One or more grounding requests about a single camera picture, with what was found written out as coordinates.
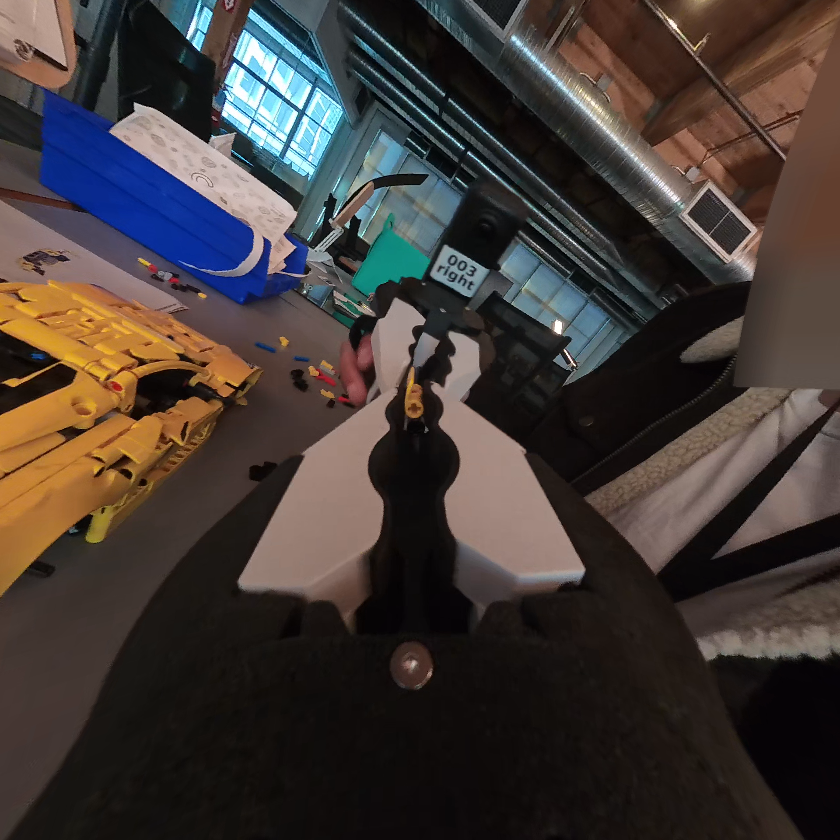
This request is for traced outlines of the blue plastic bin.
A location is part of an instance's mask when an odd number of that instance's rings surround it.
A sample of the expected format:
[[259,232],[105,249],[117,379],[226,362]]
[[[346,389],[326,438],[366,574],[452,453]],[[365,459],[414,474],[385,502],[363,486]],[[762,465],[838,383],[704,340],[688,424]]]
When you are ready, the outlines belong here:
[[46,91],[41,184],[236,303],[299,287],[307,268],[305,246],[282,231],[290,270],[271,270],[267,234],[132,148],[112,128],[96,113]]

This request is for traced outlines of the instruction board on stand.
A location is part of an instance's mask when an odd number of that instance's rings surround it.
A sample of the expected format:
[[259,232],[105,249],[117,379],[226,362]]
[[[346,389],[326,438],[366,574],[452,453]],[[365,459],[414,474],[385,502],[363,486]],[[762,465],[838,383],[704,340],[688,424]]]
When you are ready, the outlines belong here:
[[1,2],[1,59],[19,65],[33,58],[67,69],[56,1]]
[[69,1],[56,1],[59,11],[59,21],[64,40],[67,57],[67,69],[61,70],[51,66],[42,59],[33,58],[29,62],[19,65],[8,64],[1,59],[4,70],[30,81],[42,88],[57,90],[71,79],[77,67],[77,45],[75,40],[74,17]]

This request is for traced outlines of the dark ceiling pipes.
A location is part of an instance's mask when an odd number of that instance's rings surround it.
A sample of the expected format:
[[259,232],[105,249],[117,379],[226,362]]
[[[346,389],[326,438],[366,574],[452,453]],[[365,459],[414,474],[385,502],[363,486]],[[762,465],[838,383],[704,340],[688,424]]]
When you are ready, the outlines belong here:
[[467,170],[521,194],[533,243],[551,243],[639,315],[665,305],[656,279],[569,192],[575,176],[583,186],[595,186],[594,177],[498,81],[474,69],[452,36],[431,29],[413,2],[339,2],[338,19],[353,41],[349,65],[357,78]]

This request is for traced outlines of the black stand pole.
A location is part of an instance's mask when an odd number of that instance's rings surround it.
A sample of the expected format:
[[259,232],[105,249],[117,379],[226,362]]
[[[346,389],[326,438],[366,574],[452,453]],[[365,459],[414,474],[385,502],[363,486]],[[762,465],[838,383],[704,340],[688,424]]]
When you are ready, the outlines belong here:
[[87,41],[73,101],[85,109],[96,108],[107,78],[110,55],[121,23],[126,1],[101,1],[96,24]]

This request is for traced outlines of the scattered mixed brick pieces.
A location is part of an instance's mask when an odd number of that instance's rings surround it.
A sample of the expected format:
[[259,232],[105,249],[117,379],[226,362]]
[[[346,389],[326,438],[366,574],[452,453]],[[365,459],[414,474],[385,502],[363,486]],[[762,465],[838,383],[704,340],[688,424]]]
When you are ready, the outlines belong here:
[[293,354],[291,357],[293,365],[290,367],[288,376],[291,385],[299,392],[307,392],[312,387],[318,387],[322,399],[328,407],[344,405],[352,407],[349,395],[340,393],[338,372],[327,361],[319,364],[312,364],[312,358],[306,354]]

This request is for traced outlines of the white vent grille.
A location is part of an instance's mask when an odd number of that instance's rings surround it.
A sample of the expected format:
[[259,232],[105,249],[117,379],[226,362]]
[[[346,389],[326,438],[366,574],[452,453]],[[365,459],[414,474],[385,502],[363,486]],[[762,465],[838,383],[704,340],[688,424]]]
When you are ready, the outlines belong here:
[[725,264],[744,254],[759,235],[758,228],[709,180],[699,184],[679,219]]
[[474,1],[475,14],[485,20],[491,29],[504,37],[522,15],[528,1]]

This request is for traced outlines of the white patterned paper bag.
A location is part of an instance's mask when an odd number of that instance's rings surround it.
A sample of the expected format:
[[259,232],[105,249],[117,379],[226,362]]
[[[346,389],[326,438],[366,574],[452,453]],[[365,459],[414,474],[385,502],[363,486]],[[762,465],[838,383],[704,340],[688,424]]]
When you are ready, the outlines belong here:
[[304,277],[306,266],[297,268],[291,261],[305,254],[287,236],[297,212],[285,198],[223,153],[214,141],[199,140],[162,112],[139,103],[109,132],[185,184],[190,194],[201,196],[220,209],[224,217],[237,220],[247,229],[245,245],[237,246],[233,256],[187,263],[189,270],[213,277],[242,277],[257,267],[266,249],[269,275]]

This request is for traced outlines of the silver spiral air duct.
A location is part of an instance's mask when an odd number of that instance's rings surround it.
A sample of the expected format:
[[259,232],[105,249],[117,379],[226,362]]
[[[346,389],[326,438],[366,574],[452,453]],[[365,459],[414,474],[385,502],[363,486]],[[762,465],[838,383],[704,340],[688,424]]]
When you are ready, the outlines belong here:
[[606,103],[594,83],[559,53],[549,53],[534,26],[519,24],[512,30],[497,69],[536,117],[709,280],[753,278],[754,256],[724,262],[680,219],[695,187]]

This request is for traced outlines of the yellow toy brick car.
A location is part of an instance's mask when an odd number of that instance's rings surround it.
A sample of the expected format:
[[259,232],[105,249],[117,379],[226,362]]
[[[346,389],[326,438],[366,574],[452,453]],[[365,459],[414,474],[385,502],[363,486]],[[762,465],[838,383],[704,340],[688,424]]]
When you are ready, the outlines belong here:
[[246,405],[263,371],[84,283],[2,281],[1,593],[86,526],[99,543]]

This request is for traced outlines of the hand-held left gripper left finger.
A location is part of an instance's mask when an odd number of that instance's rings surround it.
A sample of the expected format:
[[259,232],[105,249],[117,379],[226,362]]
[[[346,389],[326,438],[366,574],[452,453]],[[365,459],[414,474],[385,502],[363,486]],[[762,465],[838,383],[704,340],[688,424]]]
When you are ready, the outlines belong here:
[[369,460],[389,431],[385,409],[394,396],[395,388],[380,394],[303,453],[238,578],[240,591],[330,602],[356,632],[384,509]]

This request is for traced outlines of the black mesh office chair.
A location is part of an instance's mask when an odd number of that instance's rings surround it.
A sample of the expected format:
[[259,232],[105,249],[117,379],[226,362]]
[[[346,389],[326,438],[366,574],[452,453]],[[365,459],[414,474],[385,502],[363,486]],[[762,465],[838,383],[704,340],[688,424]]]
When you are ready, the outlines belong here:
[[563,322],[548,326],[492,291],[478,307],[495,357],[475,383],[468,406],[513,429],[536,424],[576,368]]

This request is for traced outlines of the wooden post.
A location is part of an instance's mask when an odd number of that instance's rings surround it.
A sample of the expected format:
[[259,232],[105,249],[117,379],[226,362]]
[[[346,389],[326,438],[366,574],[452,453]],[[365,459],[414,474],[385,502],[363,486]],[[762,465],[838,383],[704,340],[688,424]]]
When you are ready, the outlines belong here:
[[227,14],[217,2],[213,6],[201,52],[214,63],[215,81],[221,83],[226,78],[254,1],[239,1],[237,10],[232,14]]

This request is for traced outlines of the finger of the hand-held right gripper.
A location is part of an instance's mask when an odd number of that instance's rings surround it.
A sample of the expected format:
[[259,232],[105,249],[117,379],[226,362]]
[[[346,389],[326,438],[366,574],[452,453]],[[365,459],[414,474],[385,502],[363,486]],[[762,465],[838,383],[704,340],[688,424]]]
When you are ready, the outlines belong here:
[[451,400],[464,403],[480,378],[477,337],[449,330],[444,338],[421,332],[417,338],[417,382],[436,383]]
[[424,315],[408,303],[391,304],[386,315],[377,319],[371,336],[375,377],[367,403],[399,386],[412,360],[413,331],[424,323]]

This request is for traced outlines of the large paned window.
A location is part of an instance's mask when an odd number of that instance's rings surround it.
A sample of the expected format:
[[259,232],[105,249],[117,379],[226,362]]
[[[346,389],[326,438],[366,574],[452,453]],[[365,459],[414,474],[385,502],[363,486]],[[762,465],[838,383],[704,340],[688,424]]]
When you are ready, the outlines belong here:
[[287,182],[309,184],[345,122],[314,35],[280,2],[253,2],[214,61],[222,127]]

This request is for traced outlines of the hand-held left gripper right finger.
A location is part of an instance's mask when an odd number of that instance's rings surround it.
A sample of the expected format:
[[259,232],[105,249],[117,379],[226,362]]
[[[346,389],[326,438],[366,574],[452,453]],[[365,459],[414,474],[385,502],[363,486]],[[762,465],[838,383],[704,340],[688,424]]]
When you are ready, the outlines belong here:
[[421,627],[464,633],[494,602],[580,583],[583,563],[524,449],[441,385],[423,402]]

